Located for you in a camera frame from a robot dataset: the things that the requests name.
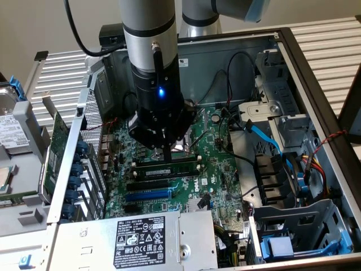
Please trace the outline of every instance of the metal panel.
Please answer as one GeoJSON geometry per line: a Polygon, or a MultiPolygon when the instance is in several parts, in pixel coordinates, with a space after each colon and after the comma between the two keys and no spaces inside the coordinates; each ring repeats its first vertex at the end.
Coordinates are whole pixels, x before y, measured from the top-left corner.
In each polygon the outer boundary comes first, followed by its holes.
{"type": "MultiPolygon", "coordinates": [[[[213,221],[210,211],[196,213],[167,212],[141,216],[112,218],[82,223],[61,224],[56,237],[54,253],[49,270],[116,270],[115,259],[116,240],[119,234],[118,223],[121,221],[137,221],[147,236],[148,227],[152,224],[143,220],[151,217],[163,217],[161,233],[164,234],[164,244],[161,253],[165,259],[163,264],[135,266],[122,270],[208,270],[217,268],[215,252],[213,221]]],[[[138,244],[138,233],[134,234],[137,243],[127,244],[132,248],[130,253],[141,262],[142,250],[146,245],[147,254],[151,250],[150,243],[138,244]]]]}
{"type": "MultiPolygon", "coordinates": [[[[333,112],[339,116],[361,63],[361,24],[356,18],[291,27],[333,112]]],[[[361,160],[360,146],[354,148],[361,160]]]]}
{"type": "Polygon", "coordinates": [[[61,117],[70,125],[80,90],[86,88],[85,59],[86,55],[82,51],[49,54],[28,79],[27,97],[34,107],[39,124],[46,126],[50,133],[54,121],[41,103],[42,94],[49,93],[61,117]]]}

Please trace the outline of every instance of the green circuit board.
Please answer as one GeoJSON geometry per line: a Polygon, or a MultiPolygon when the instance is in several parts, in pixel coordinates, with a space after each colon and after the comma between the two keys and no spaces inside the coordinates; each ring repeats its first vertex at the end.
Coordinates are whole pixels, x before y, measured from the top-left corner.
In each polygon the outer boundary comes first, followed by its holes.
{"type": "MultiPolygon", "coordinates": [[[[221,112],[214,107],[209,107],[200,113],[196,122],[191,126],[190,131],[188,131],[191,142],[198,139],[205,130],[207,132],[191,148],[190,152],[173,154],[174,158],[186,158],[197,153],[201,156],[201,162],[198,162],[201,165],[201,170],[199,176],[169,179],[170,187],[176,187],[171,199],[126,202],[125,196],[128,193],[126,185],[134,182],[132,177],[133,169],[131,167],[133,159],[149,162],[156,160],[157,155],[154,151],[146,149],[130,138],[126,126],[117,128],[113,134],[120,141],[121,147],[118,148],[117,155],[122,153],[123,161],[119,172],[115,172],[111,165],[108,168],[110,194],[107,201],[106,218],[177,210],[188,212],[197,208],[197,203],[202,196],[205,193],[209,193],[214,221],[221,223],[225,229],[241,231],[242,222],[236,219],[236,212],[238,209],[241,209],[241,201],[226,196],[228,194],[226,185],[229,186],[229,191],[232,194],[240,194],[239,181],[232,178],[236,170],[236,163],[232,156],[224,151],[219,151],[215,144],[215,139],[218,138],[218,125],[213,124],[211,121],[211,116],[214,114],[220,116],[221,112]],[[127,204],[136,204],[140,207],[141,212],[134,214],[125,213],[122,206],[127,204]]],[[[221,127],[223,138],[226,134],[225,131],[226,122],[221,127]]],[[[185,167],[192,169],[195,166],[197,166],[197,161],[195,163],[168,164],[163,167],[155,166],[149,170],[159,171],[166,167],[178,172],[184,170],[185,167]]]]}
{"type": "Polygon", "coordinates": [[[54,118],[54,127],[52,130],[50,147],[48,148],[47,159],[42,168],[42,174],[45,174],[44,186],[50,194],[53,194],[55,190],[55,184],[58,179],[68,136],[69,129],[57,112],[54,118]]]}

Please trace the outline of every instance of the power supply label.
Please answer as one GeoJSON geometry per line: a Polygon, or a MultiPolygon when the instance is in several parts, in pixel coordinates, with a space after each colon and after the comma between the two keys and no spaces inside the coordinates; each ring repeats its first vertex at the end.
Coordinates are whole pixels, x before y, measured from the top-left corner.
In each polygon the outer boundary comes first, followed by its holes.
{"type": "Polygon", "coordinates": [[[164,216],[118,222],[114,252],[116,269],[164,263],[164,216]]]}

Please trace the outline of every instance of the wall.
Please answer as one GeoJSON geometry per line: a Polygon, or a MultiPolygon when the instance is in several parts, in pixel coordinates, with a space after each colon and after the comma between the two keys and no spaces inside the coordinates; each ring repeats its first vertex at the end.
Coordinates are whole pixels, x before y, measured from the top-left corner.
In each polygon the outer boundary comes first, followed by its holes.
{"type": "MultiPolygon", "coordinates": [[[[97,49],[103,24],[121,21],[117,0],[70,0],[83,43],[97,49]]],[[[182,1],[175,0],[177,27],[182,1]]],[[[221,17],[223,31],[344,18],[361,14],[360,0],[271,0],[259,24],[221,17]]],[[[61,0],[0,0],[0,71],[25,83],[38,51],[78,50],[61,0]]]]}

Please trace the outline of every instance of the blue tab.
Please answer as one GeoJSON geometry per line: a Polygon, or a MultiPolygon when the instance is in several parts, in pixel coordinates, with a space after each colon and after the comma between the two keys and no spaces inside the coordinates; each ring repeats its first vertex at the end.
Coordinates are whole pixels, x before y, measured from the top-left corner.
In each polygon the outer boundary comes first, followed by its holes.
{"type": "Polygon", "coordinates": [[[9,84],[15,88],[17,96],[19,96],[20,100],[27,100],[23,87],[21,86],[21,83],[18,79],[15,79],[14,76],[11,76],[9,84]]]}
{"type": "Polygon", "coordinates": [[[19,269],[20,270],[32,269],[32,266],[30,265],[31,258],[32,258],[31,254],[21,257],[19,261],[19,269]]]}

